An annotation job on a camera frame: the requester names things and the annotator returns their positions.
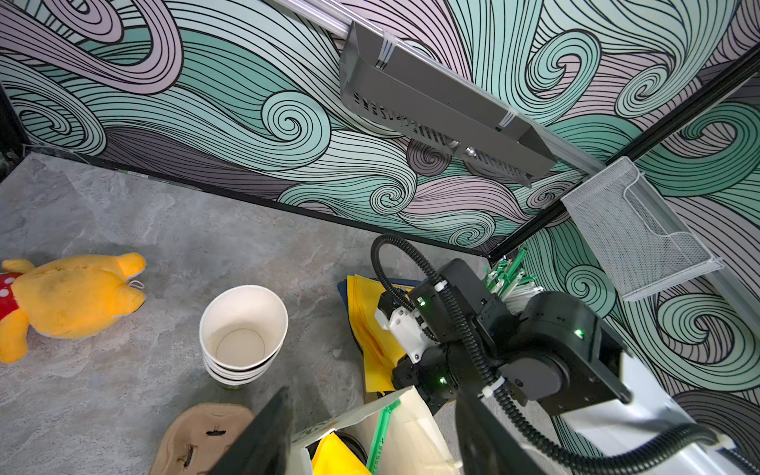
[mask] wire mesh holder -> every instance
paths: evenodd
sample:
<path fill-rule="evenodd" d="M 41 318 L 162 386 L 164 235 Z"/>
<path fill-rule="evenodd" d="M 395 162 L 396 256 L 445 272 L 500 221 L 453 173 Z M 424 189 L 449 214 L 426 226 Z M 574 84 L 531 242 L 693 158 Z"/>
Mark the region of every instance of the wire mesh holder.
<path fill-rule="evenodd" d="M 723 267 L 628 157 L 562 202 L 625 301 Z"/>

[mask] white paper cup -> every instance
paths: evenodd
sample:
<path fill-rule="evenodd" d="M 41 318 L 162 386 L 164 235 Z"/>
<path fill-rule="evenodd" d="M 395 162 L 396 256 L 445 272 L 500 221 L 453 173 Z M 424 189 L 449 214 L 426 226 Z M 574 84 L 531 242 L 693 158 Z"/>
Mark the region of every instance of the white paper cup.
<path fill-rule="evenodd" d="M 208 363 L 207 363 L 207 361 L 205 359 L 203 361 L 203 366 L 206 368 L 206 372 L 211 376 L 211 378 L 214 378 L 215 380 L 217 380 L 218 382 L 220 382 L 220 383 L 222 383 L 223 385 L 226 385 L 226 386 L 242 386 L 242 385 L 247 385 L 249 382 L 255 381 L 256 379 L 260 378 L 261 375 L 264 374 L 263 372 L 261 372 L 261 373 L 258 373 L 255 376 L 250 377 L 250 378 L 240 379 L 240 380 L 238 380 L 238 379 L 227 379 L 227 378 L 224 378 L 223 376 L 218 375 L 213 369 L 211 369 L 208 366 Z"/>
<path fill-rule="evenodd" d="M 215 372 L 218 376 L 229 379 L 231 381 L 243 381 L 249 378 L 252 378 L 253 376 L 257 376 L 260 374 L 263 374 L 269 367 L 272 365 L 272 362 L 274 361 L 274 357 L 277 355 L 275 353 L 264 365 L 259 366 L 257 368 L 251 369 L 249 371 L 231 371 L 229 369 L 223 368 L 222 366 L 217 365 L 213 361 L 211 361 L 206 355 L 203 356 L 203 361 L 208 369 Z"/>
<path fill-rule="evenodd" d="M 287 324 L 285 304 L 266 287 L 243 285 L 227 290 L 201 316 L 198 336 L 206 370 L 213 371 L 217 380 L 231 381 L 224 375 L 235 381 L 259 377 L 282 347 Z"/>

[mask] winnie the pooh plush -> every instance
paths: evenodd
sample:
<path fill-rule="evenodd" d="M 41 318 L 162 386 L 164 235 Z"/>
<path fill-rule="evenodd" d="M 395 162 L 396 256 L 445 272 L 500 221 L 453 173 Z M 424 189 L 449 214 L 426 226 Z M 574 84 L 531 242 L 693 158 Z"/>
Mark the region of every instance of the winnie the pooh plush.
<path fill-rule="evenodd" d="M 0 273 L 0 362 L 27 354 L 27 329 L 53 338 L 89 337 L 143 304 L 127 280 L 145 269 L 135 253 L 78 255 L 35 268 L 26 259 L 3 261 Z"/>

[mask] swirl pattern wall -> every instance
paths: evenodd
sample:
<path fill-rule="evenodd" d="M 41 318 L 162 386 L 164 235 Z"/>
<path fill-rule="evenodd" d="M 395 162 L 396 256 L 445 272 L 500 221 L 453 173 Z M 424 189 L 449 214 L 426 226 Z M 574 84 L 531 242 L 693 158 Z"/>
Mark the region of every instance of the swirl pattern wall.
<path fill-rule="evenodd" d="M 598 160 L 760 41 L 756 0 L 341 1 Z M 355 116 L 340 45 L 265 0 L 0 0 L 0 81 L 36 144 L 485 252 L 584 178 L 560 162 L 523 188 Z M 757 78 L 639 165 L 760 296 L 759 135 Z M 760 346 L 705 281 L 622 302 L 567 215 L 529 245 L 542 285 L 758 461 Z"/>

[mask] gray marble floor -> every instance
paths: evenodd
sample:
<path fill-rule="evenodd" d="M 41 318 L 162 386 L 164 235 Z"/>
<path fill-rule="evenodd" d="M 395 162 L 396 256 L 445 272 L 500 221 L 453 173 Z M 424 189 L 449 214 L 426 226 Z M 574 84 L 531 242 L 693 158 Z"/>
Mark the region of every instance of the gray marble floor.
<path fill-rule="evenodd" d="M 335 284 L 372 276 L 374 233 L 39 154 L 0 185 L 0 259 L 44 264 L 76 254 L 140 252 L 146 303 L 102 333 L 54 340 L 30 330 L 27 356 L 0 365 L 0 473 L 146 473 L 163 431 L 201 402 L 254 412 L 283 385 L 296 429 L 360 405 L 361 356 Z M 435 265 L 482 258 L 427 245 Z M 388 274 L 421 278 L 395 249 Z M 198 322 L 219 293 L 269 287 L 290 312 L 280 355 L 240 391 L 201 363 Z M 531 419 L 546 431 L 548 419 Z M 453 407 L 436 419 L 456 450 Z"/>

